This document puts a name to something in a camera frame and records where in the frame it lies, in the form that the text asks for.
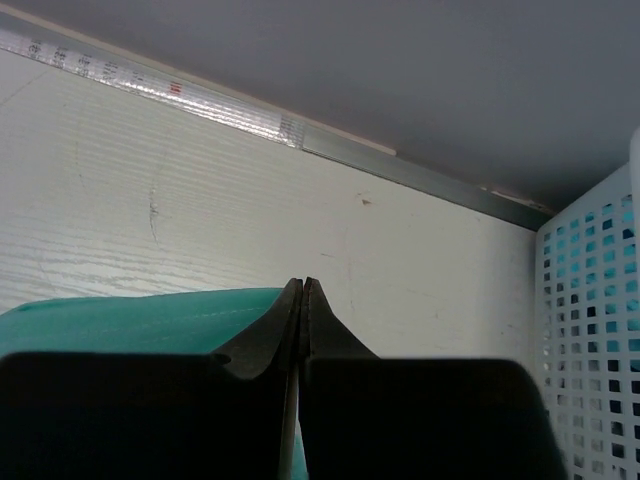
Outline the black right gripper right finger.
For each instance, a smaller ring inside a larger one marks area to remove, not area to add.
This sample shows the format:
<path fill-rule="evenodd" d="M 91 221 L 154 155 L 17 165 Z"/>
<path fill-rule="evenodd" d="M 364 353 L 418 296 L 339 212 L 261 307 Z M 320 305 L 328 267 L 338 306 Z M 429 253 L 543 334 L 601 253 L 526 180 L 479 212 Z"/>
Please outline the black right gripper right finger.
<path fill-rule="evenodd" d="M 541 394 L 518 363 L 381 358 L 304 285 L 299 421 L 313 479 L 563 479 Z"/>

